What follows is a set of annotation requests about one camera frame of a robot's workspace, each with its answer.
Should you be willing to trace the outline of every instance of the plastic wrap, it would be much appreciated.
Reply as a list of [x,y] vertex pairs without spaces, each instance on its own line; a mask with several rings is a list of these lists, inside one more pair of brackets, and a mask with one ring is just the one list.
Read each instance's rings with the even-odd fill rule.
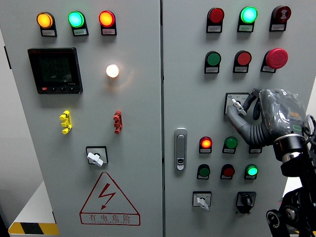
[[307,126],[305,108],[298,95],[282,89],[263,89],[259,93],[263,121],[271,136],[302,135]]

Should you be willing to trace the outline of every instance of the red terminal connector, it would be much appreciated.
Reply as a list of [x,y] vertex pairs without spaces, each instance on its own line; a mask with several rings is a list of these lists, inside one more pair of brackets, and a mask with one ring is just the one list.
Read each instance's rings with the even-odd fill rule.
[[122,113],[121,111],[117,110],[113,117],[114,120],[114,127],[116,128],[114,133],[119,134],[123,129],[123,122],[122,122]]

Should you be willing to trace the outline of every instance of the digital power meter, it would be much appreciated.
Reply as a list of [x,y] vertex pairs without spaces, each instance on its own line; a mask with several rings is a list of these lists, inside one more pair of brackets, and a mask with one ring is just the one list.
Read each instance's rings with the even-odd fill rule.
[[76,48],[30,48],[28,54],[39,94],[80,94]]

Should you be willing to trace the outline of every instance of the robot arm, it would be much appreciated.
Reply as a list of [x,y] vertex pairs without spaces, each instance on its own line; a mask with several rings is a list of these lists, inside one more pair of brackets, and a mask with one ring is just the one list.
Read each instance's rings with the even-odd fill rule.
[[233,106],[228,106],[227,117],[245,142],[252,146],[273,145],[277,160],[281,161],[282,174],[300,177],[302,188],[287,193],[277,210],[267,212],[273,237],[289,237],[286,225],[295,227],[300,237],[313,237],[316,230],[316,168],[314,153],[309,153],[307,143],[315,144],[313,133],[307,129],[305,109],[297,95],[285,90],[253,89],[243,105],[247,111],[257,99],[253,119],[260,115],[259,125],[250,125],[241,118]]

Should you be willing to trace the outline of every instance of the electrical hazard sign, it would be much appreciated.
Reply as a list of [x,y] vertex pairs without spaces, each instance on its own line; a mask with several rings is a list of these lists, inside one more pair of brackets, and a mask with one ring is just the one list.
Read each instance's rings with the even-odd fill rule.
[[140,226],[140,214],[107,173],[101,173],[80,211],[82,224]]

